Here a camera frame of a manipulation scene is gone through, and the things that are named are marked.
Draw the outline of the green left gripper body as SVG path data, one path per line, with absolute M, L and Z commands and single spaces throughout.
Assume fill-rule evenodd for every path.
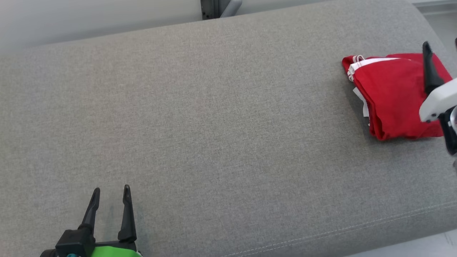
M 96 243 L 91 257 L 143 257 L 135 241 L 105 241 Z

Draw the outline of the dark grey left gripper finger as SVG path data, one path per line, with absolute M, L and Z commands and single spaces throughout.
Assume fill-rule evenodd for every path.
M 132 193 L 129 185 L 124 186 L 122 202 L 124 212 L 122 216 L 121 229 L 118 233 L 118 240 L 122 243 L 134 243 L 137 239 Z
M 95 221 L 96 221 L 96 212 L 99 208 L 101 190 L 100 188 L 95 188 L 93 191 L 92 197 L 90 199 L 89 205 L 86 209 L 82 223 L 78 226 L 78 229 L 89 229 L 90 233 L 94 232 Z

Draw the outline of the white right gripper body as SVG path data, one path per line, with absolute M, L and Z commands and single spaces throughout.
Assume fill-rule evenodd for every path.
M 434 89 L 419 109 L 421 122 L 435 121 L 438 116 L 457 105 L 457 79 Z

